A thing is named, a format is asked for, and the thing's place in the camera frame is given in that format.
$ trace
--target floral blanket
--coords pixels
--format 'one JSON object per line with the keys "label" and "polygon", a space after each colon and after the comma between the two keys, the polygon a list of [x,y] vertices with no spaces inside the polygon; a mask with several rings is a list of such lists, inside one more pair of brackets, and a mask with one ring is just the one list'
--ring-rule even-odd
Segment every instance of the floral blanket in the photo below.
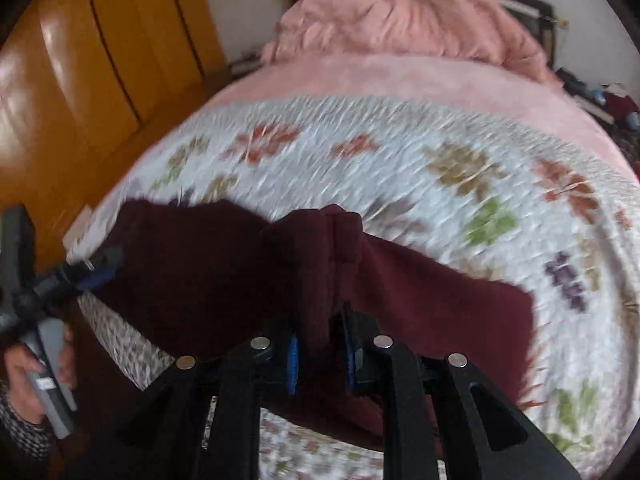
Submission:
{"label": "floral blanket", "polygon": [[[337,203],[365,230],[534,297],[520,407],[597,478],[640,415],[638,188],[574,145],[500,116],[395,98],[203,108],[153,147],[94,212],[70,258],[104,240],[127,198],[228,198],[275,220]],[[146,387],[171,362],[92,296],[85,316]],[[380,478],[379,453],[263,410],[264,478]]]}

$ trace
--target metal rivet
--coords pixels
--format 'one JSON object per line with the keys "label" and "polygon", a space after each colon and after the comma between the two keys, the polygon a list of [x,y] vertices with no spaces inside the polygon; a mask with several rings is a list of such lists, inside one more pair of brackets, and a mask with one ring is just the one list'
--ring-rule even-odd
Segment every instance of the metal rivet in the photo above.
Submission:
{"label": "metal rivet", "polygon": [[254,350],[266,350],[271,345],[268,337],[254,337],[251,339],[251,348]]}
{"label": "metal rivet", "polygon": [[373,344],[378,348],[389,348],[394,343],[388,335],[377,335],[373,338]]}
{"label": "metal rivet", "polygon": [[175,362],[175,365],[180,368],[180,370],[190,370],[195,366],[195,364],[195,357],[191,357],[190,355],[183,355]]}
{"label": "metal rivet", "polygon": [[464,368],[469,360],[463,354],[451,354],[449,356],[449,364],[456,368]]}

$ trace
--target wall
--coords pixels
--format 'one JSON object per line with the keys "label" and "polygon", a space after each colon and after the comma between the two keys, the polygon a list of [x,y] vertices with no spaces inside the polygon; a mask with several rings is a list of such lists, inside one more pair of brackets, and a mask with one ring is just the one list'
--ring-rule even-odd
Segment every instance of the wall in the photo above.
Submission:
{"label": "wall", "polygon": [[[237,59],[274,37],[282,1],[208,0],[227,59]],[[556,66],[566,67],[592,86],[622,83],[640,102],[640,54],[609,4],[605,0],[545,1],[570,21],[569,32],[560,34]]]}

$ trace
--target person's hand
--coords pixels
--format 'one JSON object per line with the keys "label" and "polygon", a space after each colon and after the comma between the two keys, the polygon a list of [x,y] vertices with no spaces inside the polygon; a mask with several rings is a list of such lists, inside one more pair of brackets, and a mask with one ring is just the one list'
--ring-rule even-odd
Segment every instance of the person's hand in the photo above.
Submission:
{"label": "person's hand", "polygon": [[[65,345],[58,357],[60,371],[58,379],[70,388],[76,387],[76,356],[71,329],[65,325]],[[26,372],[43,372],[44,366],[23,344],[12,346],[4,353],[4,364],[9,377],[7,400],[15,412],[32,424],[41,424],[44,410],[27,379]]]}

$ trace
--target checkered sleeve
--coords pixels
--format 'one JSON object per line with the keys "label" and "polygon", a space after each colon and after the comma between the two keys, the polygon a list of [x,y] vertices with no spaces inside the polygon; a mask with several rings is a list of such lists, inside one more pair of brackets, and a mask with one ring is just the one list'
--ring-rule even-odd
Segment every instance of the checkered sleeve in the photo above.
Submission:
{"label": "checkered sleeve", "polygon": [[44,426],[23,420],[9,404],[8,388],[0,381],[0,424],[9,439],[27,460],[46,462],[49,460],[49,435]]}

